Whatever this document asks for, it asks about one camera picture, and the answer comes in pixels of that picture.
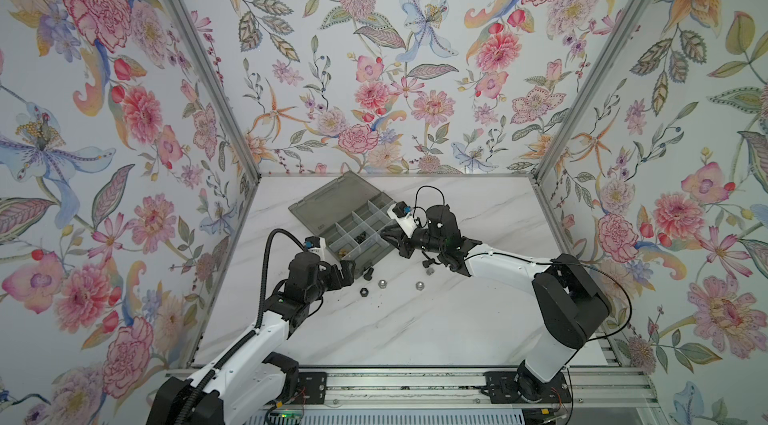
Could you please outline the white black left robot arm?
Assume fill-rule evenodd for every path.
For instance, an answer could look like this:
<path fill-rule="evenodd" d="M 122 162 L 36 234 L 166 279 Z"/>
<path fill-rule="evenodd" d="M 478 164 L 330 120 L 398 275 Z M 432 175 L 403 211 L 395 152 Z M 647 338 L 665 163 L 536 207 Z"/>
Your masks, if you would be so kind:
<path fill-rule="evenodd" d="M 148 424 L 245 424 L 299 396 L 299 364 L 277 349 L 310 316 L 323 294 L 352 285 L 354 263 L 329 264 L 300 252 L 283 286 L 264 302 L 256 323 L 186 379 L 168 378 L 150 408 Z"/>

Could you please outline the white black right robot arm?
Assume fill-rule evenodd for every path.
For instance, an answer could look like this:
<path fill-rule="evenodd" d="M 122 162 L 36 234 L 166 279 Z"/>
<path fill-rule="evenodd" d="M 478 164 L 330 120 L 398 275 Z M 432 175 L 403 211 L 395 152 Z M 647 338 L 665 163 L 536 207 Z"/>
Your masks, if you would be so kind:
<path fill-rule="evenodd" d="M 433 205 L 425 215 L 421 223 L 414 207 L 397 202 L 387 210 L 393 223 L 379 235 L 404 258 L 416 250 L 434 253 L 437 262 L 454 273 L 494 280 L 535 297 L 545 331 L 514 374 L 488 389 L 505 389 L 527 403 L 542 402 L 565 378 L 562 369 L 610 315 L 607 296 L 587 267 L 570 254 L 549 260 L 525 257 L 466 237 L 448 205 Z"/>

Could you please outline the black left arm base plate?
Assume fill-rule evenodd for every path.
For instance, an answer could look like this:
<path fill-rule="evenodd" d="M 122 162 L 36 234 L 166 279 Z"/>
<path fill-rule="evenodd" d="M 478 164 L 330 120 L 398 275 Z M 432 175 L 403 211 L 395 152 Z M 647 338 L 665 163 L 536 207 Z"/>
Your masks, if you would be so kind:
<path fill-rule="evenodd" d="M 290 404 L 324 405 L 328 388 L 326 372 L 298 372 L 290 381 Z"/>

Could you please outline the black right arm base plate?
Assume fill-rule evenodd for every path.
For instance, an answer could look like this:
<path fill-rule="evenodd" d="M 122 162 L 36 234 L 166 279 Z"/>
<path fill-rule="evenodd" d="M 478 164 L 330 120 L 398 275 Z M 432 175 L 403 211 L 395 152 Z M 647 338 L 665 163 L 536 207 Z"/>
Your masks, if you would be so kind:
<path fill-rule="evenodd" d="M 571 404 L 573 397 L 567 376 L 555 374 L 549 382 L 540 382 L 533 375 L 517 370 L 484 373 L 485 394 L 492 404 Z"/>

